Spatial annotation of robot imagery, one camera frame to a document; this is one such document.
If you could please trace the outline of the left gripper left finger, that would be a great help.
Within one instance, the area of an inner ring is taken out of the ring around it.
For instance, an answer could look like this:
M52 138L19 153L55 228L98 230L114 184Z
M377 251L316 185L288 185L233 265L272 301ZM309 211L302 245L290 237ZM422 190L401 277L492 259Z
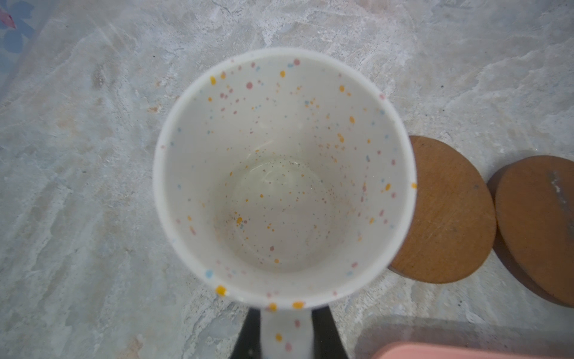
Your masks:
M262 357L260 330L260 310L250 308L230 355L230 359L260 359Z

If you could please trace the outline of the dark brown round coaster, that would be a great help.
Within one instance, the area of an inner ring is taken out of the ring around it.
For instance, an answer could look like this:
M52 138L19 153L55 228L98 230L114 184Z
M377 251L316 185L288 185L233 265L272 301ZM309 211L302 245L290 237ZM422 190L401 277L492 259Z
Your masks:
M556 305L573 306L573 161L530 156L489 179L505 268L527 289Z

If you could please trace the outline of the plain wooden round coaster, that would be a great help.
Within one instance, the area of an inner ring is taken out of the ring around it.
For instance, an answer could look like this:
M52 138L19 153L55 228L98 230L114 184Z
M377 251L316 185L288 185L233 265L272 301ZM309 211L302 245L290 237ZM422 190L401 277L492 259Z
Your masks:
M406 278L448 284L469 277L489 256L496 215L486 182L461 153L411 136L417 200L410 231L390 269Z

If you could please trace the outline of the white speckled mug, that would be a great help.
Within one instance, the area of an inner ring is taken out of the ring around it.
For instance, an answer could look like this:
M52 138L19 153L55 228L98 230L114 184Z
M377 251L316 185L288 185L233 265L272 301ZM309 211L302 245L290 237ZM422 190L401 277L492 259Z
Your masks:
M261 312L262 358L312 358L312 311L384 271L409 231L413 148L386 95L340 61L260 49L175 102L152 171L161 225L222 297Z

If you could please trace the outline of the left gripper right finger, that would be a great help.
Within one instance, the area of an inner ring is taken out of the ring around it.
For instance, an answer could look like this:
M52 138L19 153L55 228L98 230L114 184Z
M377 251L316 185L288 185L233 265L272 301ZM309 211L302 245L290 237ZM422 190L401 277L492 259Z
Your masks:
M339 331L330 308L323 307L312 311L314 330L314 358L348 359Z

